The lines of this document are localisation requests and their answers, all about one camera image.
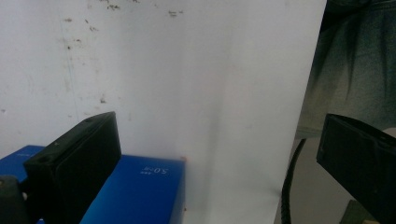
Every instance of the white surface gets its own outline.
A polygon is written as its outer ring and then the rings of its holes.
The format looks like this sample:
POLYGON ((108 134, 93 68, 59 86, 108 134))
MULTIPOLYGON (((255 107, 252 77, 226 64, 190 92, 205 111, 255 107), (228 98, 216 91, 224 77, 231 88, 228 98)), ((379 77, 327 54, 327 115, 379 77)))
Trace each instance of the white surface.
POLYGON ((324 6, 1 1, 0 156, 115 110, 123 153, 188 158, 185 223, 273 223, 324 6))

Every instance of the blue box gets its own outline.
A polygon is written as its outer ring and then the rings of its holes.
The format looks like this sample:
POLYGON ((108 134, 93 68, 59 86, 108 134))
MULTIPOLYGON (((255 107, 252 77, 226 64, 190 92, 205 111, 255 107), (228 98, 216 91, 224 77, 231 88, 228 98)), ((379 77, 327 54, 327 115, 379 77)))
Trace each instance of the blue box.
MULTIPOLYGON (((0 175, 26 178, 23 162, 43 147, 27 146, 0 160, 0 175)), ((122 155, 81 220, 92 223, 180 224, 185 162, 122 155)))

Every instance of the black cable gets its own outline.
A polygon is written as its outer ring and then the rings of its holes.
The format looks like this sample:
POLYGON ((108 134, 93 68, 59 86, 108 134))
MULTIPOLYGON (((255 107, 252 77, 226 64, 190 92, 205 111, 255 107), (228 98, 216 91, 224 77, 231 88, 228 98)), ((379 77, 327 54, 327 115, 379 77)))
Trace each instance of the black cable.
POLYGON ((306 139, 302 139, 294 151, 293 158, 290 161, 288 172, 286 174, 285 182, 282 188, 282 199, 281 199, 281 219, 282 224, 291 224, 290 216, 290 189, 291 182, 293 180, 294 167, 296 166, 297 159, 300 155, 301 149, 303 149, 306 139))

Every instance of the gray cloth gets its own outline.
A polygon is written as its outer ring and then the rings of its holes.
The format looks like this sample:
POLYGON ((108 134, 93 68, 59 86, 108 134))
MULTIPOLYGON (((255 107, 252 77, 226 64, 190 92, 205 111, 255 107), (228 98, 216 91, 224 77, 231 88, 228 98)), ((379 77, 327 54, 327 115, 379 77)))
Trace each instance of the gray cloth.
POLYGON ((296 138, 327 113, 396 127, 396 1, 374 1, 319 35, 296 138))

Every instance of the dirt spot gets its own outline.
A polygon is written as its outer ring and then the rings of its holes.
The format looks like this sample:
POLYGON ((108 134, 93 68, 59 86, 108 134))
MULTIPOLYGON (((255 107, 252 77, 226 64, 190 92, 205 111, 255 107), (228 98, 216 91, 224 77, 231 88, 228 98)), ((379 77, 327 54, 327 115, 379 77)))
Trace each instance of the dirt spot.
POLYGON ((100 103, 101 104, 105 104, 106 100, 105 100, 105 95, 103 94, 102 97, 100 98, 100 103))
POLYGON ((96 28, 95 28, 95 27, 93 27, 93 26, 90 26, 90 30, 91 30, 92 32, 99 31, 98 29, 96 29, 96 28))
POLYGON ((168 11, 168 13, 169 13, 169 16, 172 18, 177 16, 177 12, 175 12, 175 11, 168 11))
POLYGON ((119 6, 117 6, 117 5, 108 5, 108 7, 107 7, 107 9, 111 9, 111 10, 120 10, 120 7, 119 6))

